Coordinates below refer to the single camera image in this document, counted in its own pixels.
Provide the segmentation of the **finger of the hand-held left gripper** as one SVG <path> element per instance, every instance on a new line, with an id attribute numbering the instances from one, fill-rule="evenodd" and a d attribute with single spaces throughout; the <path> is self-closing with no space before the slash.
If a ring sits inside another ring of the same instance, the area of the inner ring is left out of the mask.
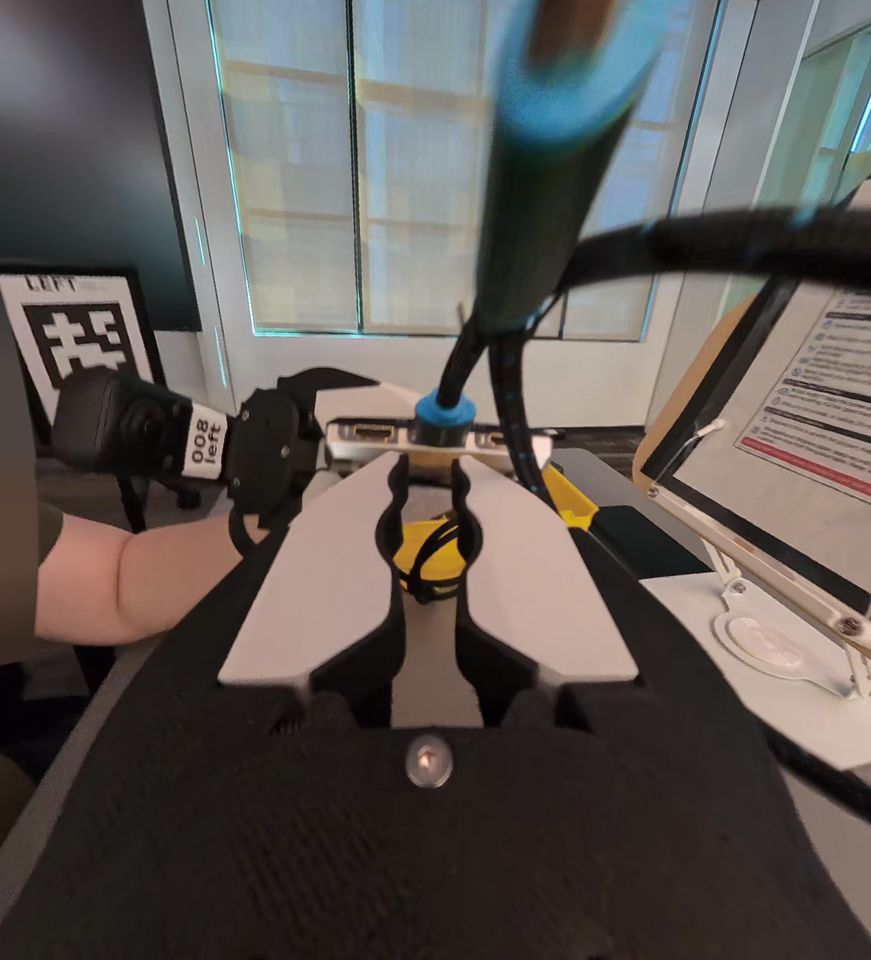
<path id="1" fill-rule="evenodd" d="M 413 412 L 420 399 L 416 391 L 333 366 L 280 376 L 276 387 L 313 412 Z"/>

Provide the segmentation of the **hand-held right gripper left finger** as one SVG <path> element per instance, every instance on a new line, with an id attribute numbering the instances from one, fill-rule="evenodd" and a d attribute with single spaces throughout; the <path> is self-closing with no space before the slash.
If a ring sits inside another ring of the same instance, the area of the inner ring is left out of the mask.
<path id="1" fill-rule="evenodd" d="M 288 525 L 217 679 L 365 697 L 405 656 L 394 557 L 408 460 L 387 452 L 311 499 Z"/>

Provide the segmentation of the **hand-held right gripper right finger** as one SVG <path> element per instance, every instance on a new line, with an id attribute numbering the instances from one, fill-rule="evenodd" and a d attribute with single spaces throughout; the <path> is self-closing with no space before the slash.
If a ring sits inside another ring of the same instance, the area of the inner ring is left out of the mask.
<path id="1" fill-rule="evenodd" d="M 453 465 L 454 654 L 479 700 L 630 683 L 638 666 L 562 517 L 474 458 Z"/>

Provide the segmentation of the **person's left forearm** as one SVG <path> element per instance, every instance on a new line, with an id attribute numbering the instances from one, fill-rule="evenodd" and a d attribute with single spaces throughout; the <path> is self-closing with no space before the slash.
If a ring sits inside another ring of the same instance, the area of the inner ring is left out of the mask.
<path id="1" fill-rule="evenodd" d="M 120 646 L 179 624 L 270 534 L 250 515 L 132 534 L 65 513 L 37 570 L 34 636 L 41 642 Z"/>

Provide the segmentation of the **black marker sign stand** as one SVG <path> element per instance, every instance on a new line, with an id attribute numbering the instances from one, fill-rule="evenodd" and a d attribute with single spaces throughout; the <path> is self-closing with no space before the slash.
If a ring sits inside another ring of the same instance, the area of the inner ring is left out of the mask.
<path id="1" fill-rule="evenodd" d="M 191 486 L 167 486 L 125 474 L 117 475 L 115 480 L 127 529 L 133 534 L 202 516 L 202 494 Z"/>

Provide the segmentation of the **large gridded window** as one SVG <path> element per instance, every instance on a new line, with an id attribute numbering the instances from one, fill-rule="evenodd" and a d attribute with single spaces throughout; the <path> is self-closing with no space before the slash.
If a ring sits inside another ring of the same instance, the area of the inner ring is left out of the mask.
<path id="1" fill-rule="evenodd" d="M 208 2 L 260 335 L 452 335 L 528 2 Z"/>

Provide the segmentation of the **framed black-white marker sign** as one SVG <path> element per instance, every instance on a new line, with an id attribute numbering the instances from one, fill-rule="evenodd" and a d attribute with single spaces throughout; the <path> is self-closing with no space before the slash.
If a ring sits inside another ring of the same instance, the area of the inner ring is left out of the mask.
<path id="1" fill-rule="evenodd" d="M 40 427 L 51 429 L 61 384 L 76 371 L 104 368 L 165 385 L 135 269 L 0 260 L 0 293 Z"/>

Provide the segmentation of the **white sign board stand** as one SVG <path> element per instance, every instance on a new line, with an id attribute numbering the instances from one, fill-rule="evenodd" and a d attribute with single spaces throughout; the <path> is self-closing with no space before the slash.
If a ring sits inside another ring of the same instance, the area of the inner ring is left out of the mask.
<path id="1" fill-rule="evenodd" d="M 737 568 L 642 586 L 772 730 L 840 772 L 871 764 L 871 657 L 825 637 Z"/>

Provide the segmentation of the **wooden instruction sign board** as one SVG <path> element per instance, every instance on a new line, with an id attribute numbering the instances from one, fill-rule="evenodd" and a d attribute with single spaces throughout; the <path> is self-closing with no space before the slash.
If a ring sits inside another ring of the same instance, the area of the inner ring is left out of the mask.
<path id="1" fill-rule="evenodd" d="M 871 294 L 771 281 L 725 314 L 632 480 L 871 658 Z"/>

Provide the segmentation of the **large black wall screen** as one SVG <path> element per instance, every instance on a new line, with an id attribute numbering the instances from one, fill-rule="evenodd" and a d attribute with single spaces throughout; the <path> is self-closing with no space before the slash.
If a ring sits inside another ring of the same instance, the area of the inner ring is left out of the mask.
<path id="1" fill-rule="evenodd" d="M 130 268 L 202 329 L 141 2 L 0 1 L 0 261 Z"/>

